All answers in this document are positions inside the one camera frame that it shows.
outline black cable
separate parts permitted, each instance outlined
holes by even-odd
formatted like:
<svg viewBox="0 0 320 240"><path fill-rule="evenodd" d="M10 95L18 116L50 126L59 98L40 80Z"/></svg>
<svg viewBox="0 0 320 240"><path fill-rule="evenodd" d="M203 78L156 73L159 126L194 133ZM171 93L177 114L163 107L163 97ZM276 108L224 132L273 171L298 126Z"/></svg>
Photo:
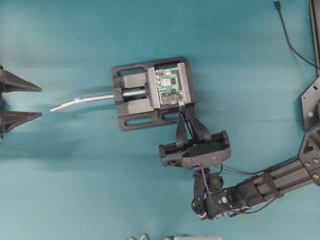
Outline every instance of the black cable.
<svg viewBox="0 0 320 240"><path fill-rule="evenodd" d="M245 211L231 211L231 210L226 210L226 209L223 209L222 207L220 207L218 204L216 204L216 202L212 199L211 195L210 195L210 191L209 191L209 187L208 187L208 184L207 184L207 181L206 181L206 175L205 175L205 171L202 167L202 165L198 165L200 168L201 168L201 172L202 172L202 177L203 177L203 181L204 181L204 185L205 185L205 189L206 189L206 192L207 192L207 196L209 197L210 201L218 208L220 209L221 211L224 211L224 212L228 212L228 213L232 213L232 214L245 214L245 215L249 215L249 214L256 214L258 212L260 212L261 210L265 209L267 206L269 206L275 199L273 198L271 201L269 201L266 205L264 205L263 207L259 208L258 210L256 211L250 211L250 212L245 212Z"/></svg>
<svg viewBox="0 0 320 240"><path fill-rule="evenodd" d="M289 159L287 159L287 160L285 160L283 162L280 162L280 163L275 164L275 165L273 165L271 167L268 167L268 169L272 169L274 167L279 167L279 166L281 166L283 164L286 164L286 163L288 163L288 162L290 162L292 160L296 160L296 159L298 159L296 156L291 157L291 158L289 158ZM230 173L234 173L234 174L240 174L240 175L246 175L246 176L260 174L260 173L263 173L265 171L265 169L264 169L264 170L260 170L260 171L256 171L256 172L247 172L247 171L241 171L241 170L237 170L237 169L230 169L230 168L226 168L226 167L224 167L223 170L226 171L226 172L230 172Z"/></svg>
<svg viewBox="0 0 320 240"><path fill-rule="evenodd" d="M191 131L190 126L189 126L189 123L188 123L187 118L186 118L186 114L185 114L185 113L183 113L183 114L182 114L182 116L183 116L183 118L184 118L184 121L185 121L186 127L188 128L189 133L190 133L190 135L191 135L192 139L194 139L194 135L192 134L192 131Z"/></svg>
<svg viewBox="0 0 320 240"><path fill-rule="evenodd" d="M302 56L299 52L297 52L297 50L292 46L290 40L289 40L289 36L288 36L288 32L287 32L287 28L285 25L285 21L284 18L282 16L282 12L281 12L281 4L279 2L279 0L274 0L274 6L277 9L280 19L281 19L281 23L282 23L282 27L283 27L283 31L284 31L284 35L285 35L285 39L290 47L290 49L298 56L300 57L302 60L304 60L306 63L316 67L317 69L320 69L319 66L317 66L316 64L314 64L313 62L309 61L308 59L306 59L304 56Z"/></svg>
<svg viewBox="0 0 320 240"><path fill-rule="evenodd" d="M222 164L220 165L220 172L218 173L218 175L220 175L223 171L224 167L222 166Z"/></svg>

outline black plastic part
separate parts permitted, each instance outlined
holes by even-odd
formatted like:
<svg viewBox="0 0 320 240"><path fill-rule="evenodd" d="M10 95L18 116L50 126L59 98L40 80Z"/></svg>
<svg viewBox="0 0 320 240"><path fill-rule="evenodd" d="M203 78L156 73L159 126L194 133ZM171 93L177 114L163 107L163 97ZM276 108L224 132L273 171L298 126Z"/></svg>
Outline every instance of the black plastic part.
<svg viewBox="0 0 320 240"><path fill-rule="evenodd" d="M310 23L313 39L315 64L320 65L320 0L309 0ZM316 69L317 79L301 96L303 126L308 131L319 124L318 103L320 102L320 69Z"/></svg>
<svg viewBox="0 0 320 240"><path fill-rule="evenodd" d="M182 117L182 113L179 112L177 120L177 128L175 132L175 144L177 149L182 149L188 144L188 134L185 128L185 120Z"/></svg>
<svg viewBox="0 0 320 240"><path fill-rule="evenodd" d="M236 186L240 202L239 205L253 207L265 202L253 183L253 179L254 178L249 178Z"/></svg>
<svg viewBox="0 0 320 240"><path fill-rule="evenodd" d="M42 89L31 82L12 74L6 70L0 70L1 92L41 92Z"/></svg>
<svg viewBox="0 0 320 240"><path fill-rule="evenodd" d="M178 104L168 104L165 106L161 106L160 109L155 109L150 107L149 110L141 111L137 113L130 113L129 102L124 99L122 96L123 89L126 88L125 86L125 78L127 76L138 76L138 74L127 74L121 75L121 72L130 71L138 68L142 68L143 71L140 72L143 78L147 78L147 69L148 68L156 68L157 66L165 66L165 65L172 65L184 63L186 68L187 74L187 81L188 81L188 88L191 97L191 103L188 104L190 109L193 109L193 106L196 103L196 95L194 91L192 75L190 67L184 57L174 57L174 58L167 58L155 61L148 61L148 62L141 62L135 64L128 64L123 66L117 66L112 69L112 81L113 81L113 95L114 95L114 102L116 105L119 128L123 131L125 130L132 130L132 129L139 129L139 128L146 128L164 124L172 124L177 122L177 118L166 118L165 115L175 114L179 112L179 105ZM146 90L146 97L150 97L149 86L148 83L145 82L144 85L140 87L144 87ZM149 118L150 121L147 123L137 123L133 125L129 125L128 121L138 120L143 118Z"/></svg>
<svg viewBox="0 0 320 240"><path fill-rule="evenodd" d="M223 216L234 216L236 213L229 213L224 210L232 211L234 209L242 208L243 205L240 203L239 198L237 196L237 191L234 187L224 188L219 192L213 192L211 194L211 199L207 197L205 199L205 205L207 209L206 216L209 220L219 219Z"/></svg>
<svg viewBox="0 0 320 240"><path fill-rule="evenodd" d="M190 111L188 108L186 108L185 111L191 124L193 136L198 141L211 141L209 130L196 118L194 112Z"/></svg>
<svg viewBox="0 0 320 240"><path fill-rule="evenodd" d="M274 183L274 179L269 173L267 173L267 172L263 173L263 181L269 186L269 188L275 198L279 199L283 196L283 194L281 194L279 192L279 190L277 189L277 187Z"/></svg>
<svg viewBox="0 0 320 240"><path fill-rule="evenodd" d="M309 0L309 12L314 46L315 64L317 66L320 66L320 0ZM316 73L317 76L320 77L320 69L316 68Z"/></svg>
<svg viewBox="0 0 320 240"><path fill-rule="evenodd" d="M2 111L0 112L0 134L6 134L15 127L41 116L41 112Z"/></svg>
<svg viewBox="0 0 320 240"><path fill-rule="evenodd" d="M211 194L220 192L224 186L223 178L216 172L210 172L209 168L205 168L203 171ZM200 216L201 220L204 220L207 218L206 213L208 212L205 204L206 187L204 178L200 170L196 171L193 177L194 186L191 208L198 216Z"/></svg>
<svg viewBox="0 0 320 240"><path fill-rule="evenodd" d="M0 135L8 133L15 127L42 116L41 112L5 111L3 94L11 92L41 92L42 89L31 82L3 70L0 66Z"/></svg>
<svg viewBox="0 0 320 240"><path fill-rule="evenodd" d="M304 135L298 157L314 183L320 186L320 127Z"/></svg>
<svg viewBox="0 0 320 240"><path fill-rule="evenodd" d="M159 154L164 167L189 168L198 170L199 164L203 168L221 164L230 158L231 147L227 132L218 133L218 138L222 141L200 142L195 139L189 140L187 145L177 149L175 143L159 145Z"/></svg>

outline metal bracket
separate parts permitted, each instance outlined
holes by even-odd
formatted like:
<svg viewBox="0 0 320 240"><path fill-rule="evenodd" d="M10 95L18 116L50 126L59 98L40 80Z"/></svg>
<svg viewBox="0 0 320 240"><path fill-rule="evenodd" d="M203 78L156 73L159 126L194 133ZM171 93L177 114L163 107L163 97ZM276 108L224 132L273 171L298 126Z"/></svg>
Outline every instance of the metal bracket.
<svg viewBox="0 0 320 240"><path fill-rule="evenodd" d="M320 186L320 127L304 135L298 158L314 183Z"/></svg>
<svg viewBox="0 0 320 240"><path fill-rule="evenodd" d="M204 174L210 191L208 194L214 194L222 190L224 186L224 179L222 176L219 176L218 173L215 172L211 173L209 168L204 169ZM206 185L201 171L195 172L193 178L194 186L191 207L200 219L204 220L207 217L207 207L205 205Z"/></svg>
<svg viewBox="0 0 320 240"><path fill-rule="evenodd" d="M319 124L320 77L301 96L303 126L308 131Z"/></svg>

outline computer chip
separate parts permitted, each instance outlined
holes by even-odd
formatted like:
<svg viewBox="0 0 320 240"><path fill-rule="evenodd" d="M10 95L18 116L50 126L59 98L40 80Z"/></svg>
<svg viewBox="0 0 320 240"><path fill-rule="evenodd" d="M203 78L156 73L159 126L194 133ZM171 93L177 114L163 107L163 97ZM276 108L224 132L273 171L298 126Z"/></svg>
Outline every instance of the computer chip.
<svg viewBox="0 0 320 240"><path fill-rule="evenodd" d="M183 101L183 92L177 67L155 70L160 105L173 105Z"/></svg>

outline circuit board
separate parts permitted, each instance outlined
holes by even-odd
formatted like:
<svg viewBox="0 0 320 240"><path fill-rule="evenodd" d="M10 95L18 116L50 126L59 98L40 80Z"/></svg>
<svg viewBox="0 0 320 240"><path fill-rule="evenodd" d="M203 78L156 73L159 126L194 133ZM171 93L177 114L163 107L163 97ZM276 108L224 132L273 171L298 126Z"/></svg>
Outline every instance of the circuit board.
<svg viewBox="0 0 320 240"><path fill-rule="evenodd" d="M161 105L176 104L183 99L177 67L156 70L155 78Z"/></svg>

